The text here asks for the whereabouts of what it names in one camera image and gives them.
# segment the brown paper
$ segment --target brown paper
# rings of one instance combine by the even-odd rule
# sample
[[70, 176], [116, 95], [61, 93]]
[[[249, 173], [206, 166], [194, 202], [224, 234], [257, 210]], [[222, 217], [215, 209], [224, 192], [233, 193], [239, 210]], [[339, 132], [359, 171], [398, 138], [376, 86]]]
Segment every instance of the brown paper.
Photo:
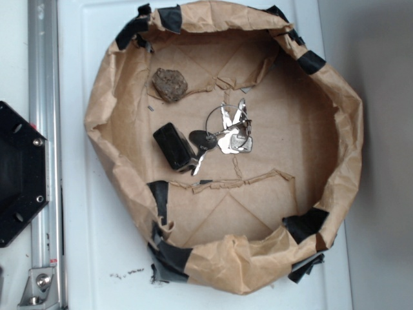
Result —
[[[181, 34], [165, 30], [158, 11], [151, 14], [150, 30], [141, 35], [153, 54], [112, 43], [85, 127], [145, 239], [156, 247], [152, 227], [161, 223], [147, 183], [168, 181], [163, 239], [193, 248], [188, 282], [247, 294], [332, 246], [358, 190], [361, 101], [328, 64], [303, 72], [296, 60], [307, 48], [291, 40], [292, 25], [278, 16], [221, 1], [190, 3], [181, 12]], [[188, 81], [178, 103], [164, 103], [153, 88], [158, 67], [179, 70]], [[252, 89], [245, 94], [243, 87]], [[237, 105], [241, 98], [252, 119], [252, 152], [215, 149], [197, 176], [173, 171], [152, 134], [172, 122], [188, 137], [205, 129], [221, 102]], [[208, 131], [219, 130], [217, 111]], [[282, 218], [311, 207], [329, 215], [317, 235], [297, 244]]]

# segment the black electrical tape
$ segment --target black electrical tape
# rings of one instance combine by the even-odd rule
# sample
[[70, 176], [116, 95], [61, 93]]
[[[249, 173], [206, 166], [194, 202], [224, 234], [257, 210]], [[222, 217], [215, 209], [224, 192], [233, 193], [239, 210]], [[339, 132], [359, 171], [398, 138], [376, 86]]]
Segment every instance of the black electrical tape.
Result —
[[180, 273], [176, 269], [169, 266], [167, 263], [163, 262], [157, 257], [156, 250], [148, 245], [149, 253], [152, 257], [154, 264], [152, 265], [152, 270], [154, 275], [152, 276], [152, 281], [173, 281], [173, 282], [187, 282], [189, 276], [185, 273]]
[[116, 37], [116, 44], [118, 49], [124, 50], [128, 47], [130, 40], [138, 32], [146, 32], [149, 30], [149, 17], [133, 18], [129, 23], [123, 27], [122, 31]]
[[310, 274], [314, 265], [324, 262], [324, 254], [317, 255], [314, 259], [306, 263], [303, 267], [293, 271], [288, 275], [288, 279], [298, 284], [305, 274]]
[[291, 40], [297, 42], [297, 44], [300, 46], [305, 44], [303, 38], [298, 35], [295, 29], [289, 31], [288, 36], [291, 38]]
[[288, 19], [285, 17], [283, 11], [281, 11], [277, 6], [273, 5], [270, 8], [267, 8], [266, 10], [264, 10], [267, 13], [270, 13], [272, 15], [275, 16], [279, 16], [282, 19], [284, 19], [284, 21], [286, 21], [287, 23], [289, 23]]
[[158, 12], [164, 28], [175, 32], [176, 34], [181, 33], [182, 13], [179, 5], [172, 8], [160, 8], [158, 9]]
[[324, 67], [326, 61], [318, 56], [313, 51], [309, 50], [299, 59], [297, 59], [298, 65], [304, 70], [308, 75], [318, 72], [321, 68]]
[[148, 186], [156, 201], [157, 215], [162, 217], [162, 225], [166, 225], [168, 223], [166, 205], [168, 204], [169, 183], [166, 181], [155, 181], [148, 183]]
[[304, 215], [294, 215], [289, 216], [288, 218], [283, 218], [283, 224], [297, 244], [300, 244], [312, 234], [318, 233], [327, 216], [327, 211], [311, 208]]

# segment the gray wall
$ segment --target gray wall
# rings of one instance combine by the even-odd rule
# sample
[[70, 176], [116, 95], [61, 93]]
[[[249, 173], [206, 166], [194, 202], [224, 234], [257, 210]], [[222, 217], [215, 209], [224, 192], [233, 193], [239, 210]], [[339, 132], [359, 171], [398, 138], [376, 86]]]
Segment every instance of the gray wall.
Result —
[[345, 221], [355, 310], [413, 308], [413, 1], [319, 0], [326, 59], [365, 106]]

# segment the metal bracket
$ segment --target metal bracket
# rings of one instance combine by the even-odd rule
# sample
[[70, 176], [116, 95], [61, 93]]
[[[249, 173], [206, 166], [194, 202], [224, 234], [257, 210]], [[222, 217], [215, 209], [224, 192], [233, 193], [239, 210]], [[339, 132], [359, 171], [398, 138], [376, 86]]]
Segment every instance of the metal bracket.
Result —
[[55, 268], [35, 268], [29, 276], [18, 310], [60, 309]]

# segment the key ring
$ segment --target key ring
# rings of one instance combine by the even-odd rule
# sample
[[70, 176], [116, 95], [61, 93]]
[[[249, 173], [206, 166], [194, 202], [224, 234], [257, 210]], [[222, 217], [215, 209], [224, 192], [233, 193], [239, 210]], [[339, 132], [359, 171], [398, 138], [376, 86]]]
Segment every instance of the key ring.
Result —
[[[241, 111], [241, 113], [247, 118], [245, 121], [250, 121], [250, 119], [248, 119], [248, 114], [246, 113], [246, 112], [244, 112], [244, 110], [243, 109], [241, 109], [241, 108], [239, 108], [239, 107], [237, 107], [236, 105], [220, 105], [219, 107], [216, 107], [216, 108], [214, 108], [211, 112], [210, 112], [210, 114], [208, 115], [208, 117], [206, 118], [206, 121], [205, 121], [205, 131], [206, 131], [206, 138], [208, 139], [208, 140], [210, 140], [210, 139], [212, 139], [212, 138], [209, 138], [209, 137], [211, 137], [211, 136], [216, 136], [216, 134], [209, 134], [209, 131], [208, 131], [208, 120], [209, 120], [209, 117], [212, 115], [212, 113], [214, 113], [217, 109], [221, 109], [221, 108], [225, 108], [225, 107], [232, 107], [232, 108], [236, 108], [237, 110], [240, 110]], [[244, 143], [243, 144], [241, 144], [239, 147], [238, 147], [238, 149], [240, 148], [240, 147], [243, 147], [244, 145], [245, 145], [245, 143], [248, 141], [248, 138], [250, 137], [250, 133], [248, 132], [248, 135], [247, 135], [247, 138], [245, 139], [245, 141], [244, 141]]]

